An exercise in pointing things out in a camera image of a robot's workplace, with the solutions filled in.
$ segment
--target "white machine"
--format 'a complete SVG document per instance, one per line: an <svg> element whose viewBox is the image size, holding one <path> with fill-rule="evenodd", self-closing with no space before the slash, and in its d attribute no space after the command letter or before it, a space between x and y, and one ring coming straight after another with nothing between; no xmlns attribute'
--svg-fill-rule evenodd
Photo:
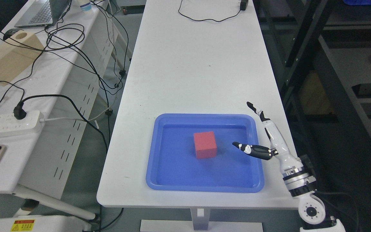
<svg viewBox="0 0 371 232"><path fill-rule="evenodd" d="M295 158L290 153L286 141L284 141L274 122L266 118L263 111L256 109L252 103L247 102L247 106L259 115L270 139L271 147L241 144L239 142L233 142L233 145L249 156L259 159L270 160L274 156L277 157L280 162L280 173L283 175L287 189L290 191L292 197L300 200L300 217L312 225L322 223L326 218L326 210L323 202L313 195L316 189L316 178L305 170L299 158ZM330 219L334 226L320 229L300 228L300 232L346 232L340 220L334 217Z"/></svg>
<svg viewBox="0 0 371 232"><path fill-rule="evenodd" d="M91 225L70 216L22 216L0 218L0 232L81 232L90 231Z"/></svg>

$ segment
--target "power strip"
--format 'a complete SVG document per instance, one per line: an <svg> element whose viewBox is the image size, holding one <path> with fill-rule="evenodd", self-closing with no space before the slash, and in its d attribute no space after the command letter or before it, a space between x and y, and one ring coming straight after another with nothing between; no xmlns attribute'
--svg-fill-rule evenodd
<svg viewBox="0 0 371 232"><path fill-rule="evenodd" d="M39 110L27 112L27 116L22 120L16 119L13 113L1 114L0 137L37 132L41 128L40 117Z"/></svg>

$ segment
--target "computer mouse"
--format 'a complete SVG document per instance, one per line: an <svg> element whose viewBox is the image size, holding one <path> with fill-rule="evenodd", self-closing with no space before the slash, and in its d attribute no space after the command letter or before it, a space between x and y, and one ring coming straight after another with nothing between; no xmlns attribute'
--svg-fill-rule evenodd
<svg viewBox="0 0 371 232"><path fill-rule="evenodd" d="M19 30L21 29L18 29L18 28L9 29L8 31L4 33L3 39L6 40L7 38L11 37L13 34L17 33Z"/></svg>

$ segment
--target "robotic arm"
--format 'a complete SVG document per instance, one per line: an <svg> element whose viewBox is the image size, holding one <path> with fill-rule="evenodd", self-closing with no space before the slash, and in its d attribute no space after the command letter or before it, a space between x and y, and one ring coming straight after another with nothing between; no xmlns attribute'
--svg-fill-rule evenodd
<svg viewBox="0 0 371 232"><path fill-rule="evenodd" d="M322 223L326 218L326 210L323 202L313 195L314 189L316 189L316 178L305 170L299 158L295 158L290 153L286 141L274 122L266 118L264 112L256 109L252 103L247 102L247 106L259 115L270 139L271 147L241 144L239 142L233 142L233 145L249 156L259 159L270 160L272 157L276 157L280 162L280 173L283 175L284 184L291 196L300 200L300 217L312 225ZM331 220L333 223L335 221L335 226L311 230L300 228L300 232L346 232L340 220L334 220L333 217Z"/></svg>

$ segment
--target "laptop keyboard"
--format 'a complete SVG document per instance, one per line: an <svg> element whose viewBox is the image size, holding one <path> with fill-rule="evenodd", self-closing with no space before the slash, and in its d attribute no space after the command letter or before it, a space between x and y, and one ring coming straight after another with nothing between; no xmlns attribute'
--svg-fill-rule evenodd
<svg viewBox="0 0 371 232"><path fill-rule="evenodd" d="M35 23L45 23L48 22L51 19L51 7L50 7L50 1L45 2L44 6L37 15L35 15L31 21L30 24Z"/></svg>

